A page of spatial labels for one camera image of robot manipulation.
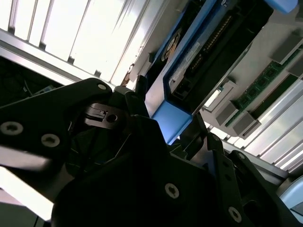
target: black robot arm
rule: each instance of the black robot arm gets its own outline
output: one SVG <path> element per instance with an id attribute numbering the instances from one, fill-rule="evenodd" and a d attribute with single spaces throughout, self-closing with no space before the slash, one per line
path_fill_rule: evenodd
<path id="1" fill-rule="evenodd" d="M 88 79 L 0 108 L 0 168 L 50 201 L 51 226 L 301 226 L 200 115 L 168 146 L 139 90 Z M 73 138 L 88 131 L 81 165 L 66 168 Z M 87 169 L 93 143 L 107 155 Z"/>

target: blue handle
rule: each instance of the blue handle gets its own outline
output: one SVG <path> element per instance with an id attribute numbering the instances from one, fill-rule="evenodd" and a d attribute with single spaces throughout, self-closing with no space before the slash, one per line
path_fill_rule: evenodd
<path id="1" fill-rule="evenodd" d="M 298 0 L 265 0 L 265 2 L 282 13 L 289 13 L 298 5 Z"/>

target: green circuit board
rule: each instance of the green circuit board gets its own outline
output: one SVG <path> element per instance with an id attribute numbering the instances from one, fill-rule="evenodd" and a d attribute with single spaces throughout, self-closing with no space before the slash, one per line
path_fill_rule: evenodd
<path id="1" fill-rule="evenodd" d="M 300 53 L 302 49 L 303 45 L 301 45 L 283 65 L 276 61 L 271 61 L 251 86 L 247 88 L 237 100 L 232 102 L 238 111 L 225 124 L 226 127 L 228 127 L 261 94 L 261 92 L 268 87 L 268 85 L 285 69 L 285 67 Z"/>

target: screw hole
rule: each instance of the screw hole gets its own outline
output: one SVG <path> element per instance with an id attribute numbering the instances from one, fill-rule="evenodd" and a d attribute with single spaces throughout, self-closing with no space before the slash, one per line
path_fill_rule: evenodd
<path id="1" fill-rule="evenodd" d="M 104 86 L 103 84 L 98 84 L 98 87 L 99 87 L 101 90 L 106 90 L 106 86 Z"/>
<path id="2" fill-rule="evenodd" d="M 178 188 L 173 185 L 172 183 L 167 183 L 165 185 L 165 192 L 168 196 L 170 196 L 173 199 L 176 199 L 179 197 L 179 190 Z"/>
<path id="3" fill-rule="evenodd" d="M 52 137 L 46 137 L 45 140 L 44 140 L 44 142 L 47 142 L 47 143 L 55 143 L 56 140 L 55 140 L 54 138 L 52 138 Z"/>
<path id="4" fill-rule="evenodd" d="M 238 215 L 235 211 L 232 211 L 232 214 L 233 214 L 236 218 L 239 218 L 239 215 Z"/>
<path id="5" fill-rule="evenodd" d="M 110 122 L 110 123 L 115 122 L 117 119 L 118 119 L 118 117 L 117 117 L 116 115 L 114 115 L 114 114 L 111 114 L 110 116 L 108 116 L 108 117 L 106 118 L 106 120 L 107 120 L 108 122 Z"/>
<path id="6" fill-rule="evenodd" d="M 13 124 L 10 124 L 10 125 L 6 126 L 6 129 L 8 131 L 16 131 L 16 130 L 18 130 L 18 127 Z"/>
<path id="7" fill-rule="evenodd" d="M 231 177 L 228 176 L 227 174 L 225 174 L 225 178 L 226 178 L 228 181 L 232 181 Z"/>
<path id="8" fill-rule="evenodd" d="M 229 167 L 229 165 L 228 165 L 226 162 L 223 162 L 223 165 L 224 165 L 226 168 Z"/>

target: bright light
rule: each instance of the bright light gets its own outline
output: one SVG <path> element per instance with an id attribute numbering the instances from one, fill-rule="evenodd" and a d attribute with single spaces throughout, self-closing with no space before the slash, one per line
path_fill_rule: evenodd
<path id="1" fill-rule="evenodd" d="M 230 137 L 227 142 L 230 144 L 234 144 L 237 140 L 239 139 L 239 137 Z"/>
<path id="2" fill-rule="evenodd" d="M 67 61 L 88 0 L 56 0 L 48 21 L 46 51 Z"/>
<path id="3" fill-rule="evenodd" d="M 121 84 L 129 66 L 136 62 L 145 46 L 144 40 L 148 38 L 148 32 L 151 31 L 151 27 L 154 23 L 154 20 L 151 20 L 151 18 L 156 18 L 162 3 L 163 0 L 149 1 L 144 15 L 138 24 L 137 32 L 134 34 L 131 43 L 123 55 L 123 61 L 120 62 L 111 79 L 113 84 Z"/>
<path id="4" fill-rule="evenodd" d="M 134 82 L 132 82 L 131 80 L 129 80 L 129 82 L 127 83 L 126 87 L 128 89 L 134 90 L 134 88 L 136 86 L 136 83 L 137 83 L 137 79 Z"/>
<path id="5" fill-rule="evenodd" d="M 242 139 L 242 138 L 239 138 L 235 143 L 234 145 L 237 147 L 237 148 L 242 148 L 244 146 L 244 143 L 245 143 L 245 140 Z"/>
<path id="6" fill-rule="evenodd" d="M 49 3 L 50 0 L 39 0 L 37 4 L 32 31 L 29 37 L 29 42 L 35 46 L 39 46 L 40 44 Z"/>
<path id="7" fill-rule="evenodd" d="M 204 107 L 208 108 L 214 102 L 214 100 L 219 96 L 220 93 L 221 93 L 221 90 L 219 90 L 219 89 L 215 90 L 215 92 L 212 94 L 212 96 L 210 96 L 210 98 L 204 104 Z"/>
<path id="8" fill-rule="evenodd" d="M 1 166 L 0 188 L 45 221 L 51 219 L 53 203 L 12 172 Z"/>
<path id="9" fill-rule="evenodd" d="M 91 74 L 98 70 L 104 78 L 102 70 L 112 53 L 110 44 L 114 41 L 111 34 L 123 3 L 124 0 L 91 1 L 71 52 L 74 65 Z"/>
<path id="10" fill-rule="evenodd" d="M 110 42 L 106 44 L 105 50 L 101 53 L 101 56 L 106 53 L 106 57 L 103 58 L 100 68 L 97 68 L 98 71 L 102 72 L 102 79 L 106 81 L 111 80 L 117 65 L 123 56 L 127 43 L 131 40 L 130 38 L 133 37 L 133 32 L 136 30 L 136 22 L 142 14 L 145 2 L 146 0 L 133 1 L 132 5 L 124 12 L 124 16 L 118 19 L 117 26 L 114 28 L 110 37 Z M 127 70 L 123 72 L 122 75 L 119 75 L 120 78 L 124 78 Z"/>
<path id="11" fill-rule="evenodd" d="M 210 124 L 209 124 L 209 123 L 206 123 L 206 122 L 204 122 L 204 124 L 205 124 L 205 127 L 208 129 L 209 126 L 210 126 Z"/>
<path id="12" fill-rule="evenodd" d="M 213 133 L 213 134 L 215 134 L 215 135 L 217 135 L 220 139 L 225 139 L 226 138 L 226 136 L 228 135 L 227 133 L 225 133 L 225 132 L 223 132 L 223 131 L 221 131 L 220 129 L 218 129 L 218 128 L 215 128 L 215 127 L 213 127 L 211 130 L 210 130 L 210 132 L 211 133 Z"/>
<path id="13" fill-rule="evenodd" d="M 283 166 L 281 166 L 281 169 L 286 170 L 286 168 L 292 163 L 294 162 L 298 157 L 300 157 L 301 155 L 303 155 L 303 150 L 301 152 L 299 152 L 298 154 L 296 154 L 295 156 L 293 156 L 290 160 L 288 160 Z"/>
<path id="14" fill-rule="evenodd" d="M 7 31 L 9 27 L 9 16 L 12 0 L 1 0 L 0 28 Z"/>
<path id="15" fill-rule="evenodd" d="M 27 40 L 32 21 L 35 0 L 18 0 L 16 6 L 15 36 Z"/>

